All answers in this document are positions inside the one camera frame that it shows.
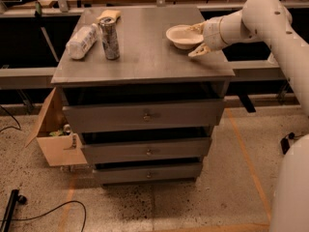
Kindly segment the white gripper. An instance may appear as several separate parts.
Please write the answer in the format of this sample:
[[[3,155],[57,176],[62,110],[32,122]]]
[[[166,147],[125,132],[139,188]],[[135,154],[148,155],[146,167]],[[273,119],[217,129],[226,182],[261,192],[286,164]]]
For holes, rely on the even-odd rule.
[[[188,29],[198,34],[203,33],[204,42],[188,53],[189,57],[205,55],[212,50],[221,50],[228,44],[223,40],[220,30],[222,16],[212,17],[207,21],[190,25]]]

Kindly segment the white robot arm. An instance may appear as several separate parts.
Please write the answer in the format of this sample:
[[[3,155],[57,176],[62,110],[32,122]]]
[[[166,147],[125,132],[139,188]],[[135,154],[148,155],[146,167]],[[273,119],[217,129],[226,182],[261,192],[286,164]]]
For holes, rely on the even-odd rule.
[[[309,115],[309,44],[292,27],[279,0],[247,0],[236,13],[193,24],[203,43],[191,57],[237,43],[263,42],[288,80],[303,112]],[[309,232],[309,135],[299,138],[282,159],[269,232]]]

